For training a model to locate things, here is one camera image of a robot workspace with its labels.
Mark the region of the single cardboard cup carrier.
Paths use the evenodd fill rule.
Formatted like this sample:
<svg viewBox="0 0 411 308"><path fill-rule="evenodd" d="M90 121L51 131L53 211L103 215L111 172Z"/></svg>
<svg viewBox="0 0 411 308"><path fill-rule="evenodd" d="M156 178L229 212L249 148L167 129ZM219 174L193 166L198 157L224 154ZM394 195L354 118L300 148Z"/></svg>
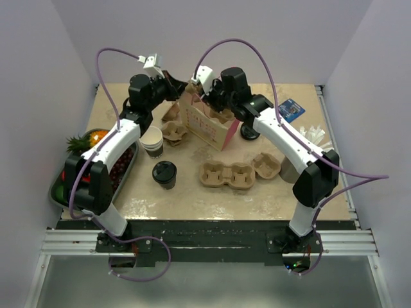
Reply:
<svg viewBox="0 0 411 308"><path fill-rule="evenodd" d="M171 104L169 109L167 109L161 121L162 122L174 121L178 117L179 112L180 112L179 104L175 101Z"/></svg>

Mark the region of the pink beige paper bag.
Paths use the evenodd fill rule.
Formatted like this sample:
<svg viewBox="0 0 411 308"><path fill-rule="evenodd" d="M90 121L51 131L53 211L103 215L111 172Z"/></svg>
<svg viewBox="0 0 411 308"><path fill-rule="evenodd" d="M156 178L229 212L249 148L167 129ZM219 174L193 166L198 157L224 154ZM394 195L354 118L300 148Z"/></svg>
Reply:
<svg viewBox="0 0 411 308"><path fill-rule="evenodd" d="M222 151L236 133L239 121L221 124L209 117L210 107L200 97L201 86L189 82L179 99L180 118L182 123L197 137Z"/></svg>

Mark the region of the black coffee cup lid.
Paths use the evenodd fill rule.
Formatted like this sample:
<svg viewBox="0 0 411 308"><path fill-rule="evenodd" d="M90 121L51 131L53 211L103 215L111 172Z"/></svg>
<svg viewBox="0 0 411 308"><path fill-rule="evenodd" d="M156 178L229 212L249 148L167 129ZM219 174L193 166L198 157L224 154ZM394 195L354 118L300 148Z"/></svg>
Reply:
<svg viewBox="0 0 411 308"><path fill-rule="evenodd" d="M152 177L158 184L168 184L176 179L177 167L170 161L160 161L152 169Z"/></svg>

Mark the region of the dark paper coffee cup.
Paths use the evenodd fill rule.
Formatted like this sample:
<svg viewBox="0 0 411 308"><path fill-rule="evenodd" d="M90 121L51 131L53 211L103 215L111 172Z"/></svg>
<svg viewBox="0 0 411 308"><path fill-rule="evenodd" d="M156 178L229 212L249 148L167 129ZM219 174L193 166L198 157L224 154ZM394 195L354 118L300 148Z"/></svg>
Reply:
<svg viewBox="0 0 411 308"><path fill-rule="evenodd" d="M174 188L176 183L176 176L175 175L157 175L153 178L163 189L169 190Z"/></svg>

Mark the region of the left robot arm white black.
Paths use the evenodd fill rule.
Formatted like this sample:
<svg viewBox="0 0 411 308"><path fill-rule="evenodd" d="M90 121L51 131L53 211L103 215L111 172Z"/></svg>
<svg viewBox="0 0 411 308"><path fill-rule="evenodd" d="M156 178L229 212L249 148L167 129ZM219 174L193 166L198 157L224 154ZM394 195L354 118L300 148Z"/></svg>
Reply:
<svg viewBox="0 0 411 308"><path fill-rule="evenodd" d="M153 121L153 110L163 101L178 100L186 86L187 82L173 78L168 71L157 77L131 77L119 123L90 150L71 154L65 161L64 194L69 210L78 209L82 218L98 222L112 234L110 243L119 252L132 247L133 236L125 231L128 222L113 204L110 170L146 133Z"/></svg>

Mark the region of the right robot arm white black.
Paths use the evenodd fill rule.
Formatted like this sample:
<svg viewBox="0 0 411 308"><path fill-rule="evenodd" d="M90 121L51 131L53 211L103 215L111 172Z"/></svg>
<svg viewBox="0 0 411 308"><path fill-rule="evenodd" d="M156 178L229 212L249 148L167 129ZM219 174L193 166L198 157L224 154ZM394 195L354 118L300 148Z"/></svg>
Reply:
<svg viewBox="0 0 411 308"><path fill-rule="evenodd" d="M202 99L216 112L229 109L235 118L267 138L290 161L299 177L292 191L297 200L286 245L301 252L309 244L308 234L319 203L338 185L340 158L334 150L324 151L303 137L277 115L272 102L253 94L245 72L231 67L217 78L213 70L201 66L193 81L202 86Z"/></svg>

